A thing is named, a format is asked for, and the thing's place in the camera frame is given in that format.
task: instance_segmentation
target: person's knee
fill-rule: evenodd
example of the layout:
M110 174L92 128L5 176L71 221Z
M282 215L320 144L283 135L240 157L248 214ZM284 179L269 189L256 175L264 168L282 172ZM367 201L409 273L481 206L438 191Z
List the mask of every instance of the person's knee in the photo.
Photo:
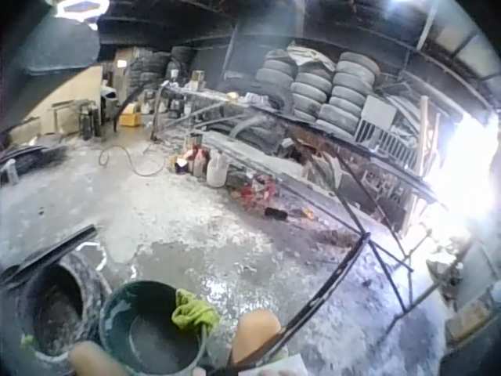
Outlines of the person's knee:
M124 368L94 342L75 344L69 359L77 376L127 376Z
M277 334L281 325L274 313L257 309L239 320L232 347L232 361L237 363L259 349Z

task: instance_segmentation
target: plastic jug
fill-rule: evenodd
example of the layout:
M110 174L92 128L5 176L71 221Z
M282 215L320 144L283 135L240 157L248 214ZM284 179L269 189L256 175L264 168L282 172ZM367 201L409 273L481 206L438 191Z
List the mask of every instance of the plastic jug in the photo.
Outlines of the plastic jug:
M211 151L211 160L207 165L207 184L213 188L220 188L226 183L229 162L218 151Z
M17 175L16 169L16 160L9 159L7 163L5 163L5 169L7 170L7 179L9 183L15 185L19 182L19 176Z

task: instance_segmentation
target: bucket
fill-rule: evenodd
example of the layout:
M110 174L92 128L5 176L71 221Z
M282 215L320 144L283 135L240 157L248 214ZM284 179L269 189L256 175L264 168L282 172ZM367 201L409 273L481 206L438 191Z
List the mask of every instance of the bucket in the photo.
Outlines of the bucket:
M171 321L175 288L154 281L123 285L99 318L103 348L133 375L191 375L204 354L207 332L180 330Z

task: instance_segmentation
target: concrete floor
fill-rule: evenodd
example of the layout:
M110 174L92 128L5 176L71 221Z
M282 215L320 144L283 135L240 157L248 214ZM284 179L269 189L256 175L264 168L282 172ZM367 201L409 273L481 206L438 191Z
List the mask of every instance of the concrete floor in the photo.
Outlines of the concrete floor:
M170 148L180 139L174 135ZM162 163L159 154L142 153L148 142L140 130L122 129L110 142L127 147L141 173ZM119 149L111 151L103 168L97 161L99 144L71 144L61 165L2 187L2 261L18 262L94 223L101 246L82 251L94 266L104 266L112 287L134 278L159 280L197 293L221 313L208 345L216 364L226 361L242 313L266 308L286 323L345 251L320 244L312 231L245 211L225 190L213 190L192 176L165 169L152 178L139 177ZM337 227L329 219L318 224ZM372 283L363 287L368 279ZM395 279L406 297L403 268ZM422 268L413 279L416 296L429 279ZM444 349L440 298L433 294L375 346L398 312L390 284L367 248L333 297L290 342L290 353L301 353L314 375L436 374Z

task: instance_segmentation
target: rag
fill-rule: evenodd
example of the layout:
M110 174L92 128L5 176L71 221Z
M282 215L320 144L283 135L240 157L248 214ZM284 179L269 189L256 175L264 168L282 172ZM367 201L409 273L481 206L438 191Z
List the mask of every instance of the rag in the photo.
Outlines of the rag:
M195 298L195 294L178 289L175 292L176 309L172 313L172 322L181 330L197 331L200 325L205 325L210 334L219 323L219 315L207 302Z

